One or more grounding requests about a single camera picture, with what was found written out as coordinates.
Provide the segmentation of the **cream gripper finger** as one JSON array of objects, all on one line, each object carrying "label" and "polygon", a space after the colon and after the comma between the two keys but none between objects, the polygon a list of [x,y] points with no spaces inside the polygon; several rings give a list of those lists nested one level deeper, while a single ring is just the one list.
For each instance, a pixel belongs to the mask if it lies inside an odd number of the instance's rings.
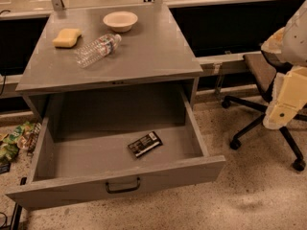
[{"label": "cream gripper finger", "polygon": [[273,82],[272,100],[263,125],[268,129],[285,127],[307,104],[307,68],[294,66],[288,73],[278,73]]},{"label": "cream gripper finger", "polygon": [[280,54],[283,45],[284,28],[272,34],[261,46],[261,50],[271,54]]}]

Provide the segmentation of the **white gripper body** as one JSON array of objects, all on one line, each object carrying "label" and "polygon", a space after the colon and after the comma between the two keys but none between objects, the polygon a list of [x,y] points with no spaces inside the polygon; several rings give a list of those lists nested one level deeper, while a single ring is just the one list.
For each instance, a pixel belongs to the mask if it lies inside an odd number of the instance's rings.
[{"label": "white gripper body", "polygon": [[[286,74],[289,72],[293,65],[289,62],[281,62],[276,54],[267,53],[261,51],[266,62],[272,66],[277,73]],[[272,89],[273,89],[273,81],[271,81],[268,90],[264,94],[264,100],[269,103],[272,100]]]}]

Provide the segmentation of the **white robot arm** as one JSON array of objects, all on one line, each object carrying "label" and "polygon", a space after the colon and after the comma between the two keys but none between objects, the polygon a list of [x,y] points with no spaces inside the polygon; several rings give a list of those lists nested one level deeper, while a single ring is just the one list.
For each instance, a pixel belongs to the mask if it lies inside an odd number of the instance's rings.
[{"label": "white robot arm", "polygon": [[289,71],[278,73],[274,79],[272,100],[263,121],[268,129],[280,129],[307,104],[307,1],[261,50],[291,64]]}]

